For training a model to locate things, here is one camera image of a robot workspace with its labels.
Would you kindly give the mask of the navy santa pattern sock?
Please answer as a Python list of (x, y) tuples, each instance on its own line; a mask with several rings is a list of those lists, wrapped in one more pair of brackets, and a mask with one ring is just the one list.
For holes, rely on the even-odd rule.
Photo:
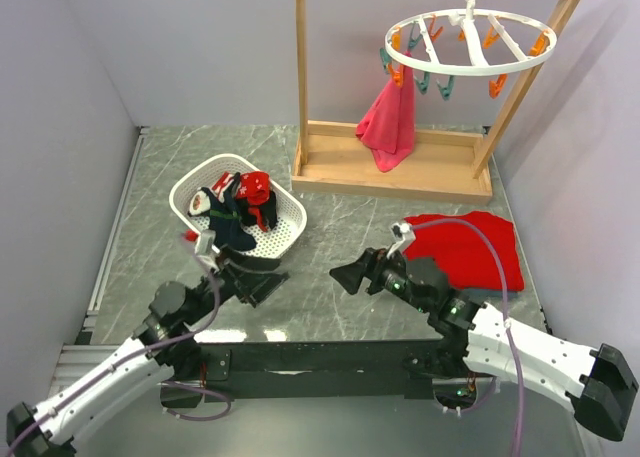
[(216, 234), (214, 243), (218, 248), (229, 247), (235, 251), (247, 252), (256, 247), (255, 238), (242, 227), (240, 207), (235, 201), (235, 192), (240, 184), (240, 174), (228, 176), (218, 191), (210, 189), (209, 229)]

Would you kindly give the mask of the red white patterned sock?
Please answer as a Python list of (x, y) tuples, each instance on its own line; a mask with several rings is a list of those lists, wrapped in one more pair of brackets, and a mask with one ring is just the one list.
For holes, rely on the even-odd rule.
[(224, 172), (216, 183), (211, 187), (213, 195), (220, 201), (224, 201), (224, 192), (233, 184), (234, 175)]

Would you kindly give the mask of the black sock with stripes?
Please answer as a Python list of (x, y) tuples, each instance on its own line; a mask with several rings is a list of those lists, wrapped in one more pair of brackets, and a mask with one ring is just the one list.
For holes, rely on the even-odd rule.
[(236, 203), (244, 226), (257, 226), (262, 232), (269, 232), (277, 226), (277, 197), (274, 191), (271, 191), (269, 200), (259, 206), (249, 204), (246, 199), (238, 199)]

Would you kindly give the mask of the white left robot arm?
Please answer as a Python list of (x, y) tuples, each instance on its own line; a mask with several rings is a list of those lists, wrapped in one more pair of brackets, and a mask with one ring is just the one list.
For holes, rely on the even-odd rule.
[(152, 388), (183, 387), (200, 365), (195, 337), (222, 305), (237, 298), (257, 307), (289, 278), (278, 272), (277, 259), (227, 251), (196, 261), (204, 270), (199, 283), (161, 284), (142, 323), (102, 362), (54, 396), (8, 412), (8, 455), (73, 456), (77, 445)]

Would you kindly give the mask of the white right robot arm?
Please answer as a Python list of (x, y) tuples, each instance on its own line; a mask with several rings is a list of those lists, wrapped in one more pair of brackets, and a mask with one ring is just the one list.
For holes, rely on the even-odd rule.
[(369, 295), (388, 291), (426, 315), (442, 338), (414, 367), (442, 378), (469, 371), (522, 385), (570, 411), (593, 434), (623, 440), (639, 383), (619, 349), (575, 344), (505, 318), (488, 301), (454, 288), (431, 258), (368, 248), (329, 274), (350, 295), (361, 288)]

